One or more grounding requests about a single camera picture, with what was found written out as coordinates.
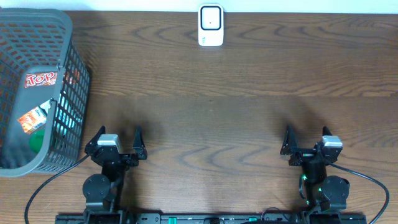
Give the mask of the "orange Kleenex tissue pack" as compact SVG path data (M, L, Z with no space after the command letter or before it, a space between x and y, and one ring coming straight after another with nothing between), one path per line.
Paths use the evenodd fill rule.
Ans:
M50 108L50 100L47 100L18 118L17 121L21 125L23 132L26 134L32 134L41 126L43 126L47 122L47 116Z

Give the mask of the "green lid jar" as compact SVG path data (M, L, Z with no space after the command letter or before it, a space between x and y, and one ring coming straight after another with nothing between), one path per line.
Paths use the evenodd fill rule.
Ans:
M36 154L40 152L44 141L44 135L45 131L43 129L40 129L32 134L29 139L29 148L32 152Z

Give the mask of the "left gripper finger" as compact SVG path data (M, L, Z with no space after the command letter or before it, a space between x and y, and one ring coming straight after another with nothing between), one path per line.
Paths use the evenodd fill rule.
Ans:
M136 128L133 149L135 150L135 154L139 160L147 159L147 149L142 138L142 129L140 126Z
M94 154L100 147L98 145L98 140L102 134L106 133L105 126L100 127L98 132L94 135L94 137L86 144L85 153L86 154Z

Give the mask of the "red Top snack packet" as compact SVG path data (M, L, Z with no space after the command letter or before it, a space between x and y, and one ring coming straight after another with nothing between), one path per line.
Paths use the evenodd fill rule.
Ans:
M25 75L24 88L35 86L50 86L57 81L57 72L27 73Z

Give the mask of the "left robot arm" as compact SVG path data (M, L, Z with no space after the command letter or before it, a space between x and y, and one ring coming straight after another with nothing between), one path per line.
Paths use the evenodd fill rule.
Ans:
M117 134L107 134L104 126L85 146L85 153L101 167L101 173L91 175L83 184L86 210L89 212L114 212L119 207L126 172L147 159L147 149L142 129L137 127L133 153L121 153Z

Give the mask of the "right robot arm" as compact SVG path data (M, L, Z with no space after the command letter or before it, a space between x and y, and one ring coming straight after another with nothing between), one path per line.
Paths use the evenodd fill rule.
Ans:
M286 128L281 155L289 155L289 165L299 166L303 174L299 192L315 213L340 212L346 209L349 182L335 175L327 175L326 167L337 161L343 143L325 126L322 138L312 148L300 147L291 126Z

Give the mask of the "mint green wipes pack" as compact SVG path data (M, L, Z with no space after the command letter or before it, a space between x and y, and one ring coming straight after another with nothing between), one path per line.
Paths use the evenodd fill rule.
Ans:
M57 124L57 132L61 134L62 137L67 135L69 129L73 129L76 125L74 121L75 109L69 103L65 96L60 94L60 109L57 109L57 118L62 122L62 124Z

